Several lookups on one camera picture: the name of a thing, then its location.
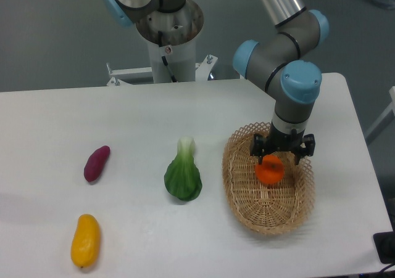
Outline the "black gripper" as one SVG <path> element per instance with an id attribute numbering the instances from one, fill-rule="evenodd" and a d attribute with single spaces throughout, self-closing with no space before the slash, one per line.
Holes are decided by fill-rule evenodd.
<path id="1" fill-rule="evenodd" d="M 250 156 L 257 157 L 258 164 L 263 163 L 263 158 L 274 152 L 292 152 L 294 154 L 294 164 L 298 165 L 301 158 L 312 157 L 315 151 L 315 136 L 304 131 L 300 133 L 295 129 L 290 134 L 281 132 L 273 123 L 270 124 L 270 131 L 267 137 L 255 133 L 249 147 Z"/>

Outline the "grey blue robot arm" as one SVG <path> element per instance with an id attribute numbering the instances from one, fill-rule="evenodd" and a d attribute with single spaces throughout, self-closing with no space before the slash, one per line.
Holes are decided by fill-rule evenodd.
<path id="1" fill-rule="evenodd" d="M 156 83 L 194 81 L 194 51 L 204 16 L 192 0 L 103 0 L 120 25 L 134 25 L 150 48 Z M 255 134 L 250 154 L 263 159 L 291 152 L 295 161 L 314 154 L 315 138 L 306 125 L 320 92 L 321 71 L 302 57 L 329 34 L 327 18 L 301 0 L 261 0 L 276 28 L 267 44 L 249 40 L 233 56 L 233 68 L 275 100 L 267 136 Z"/>

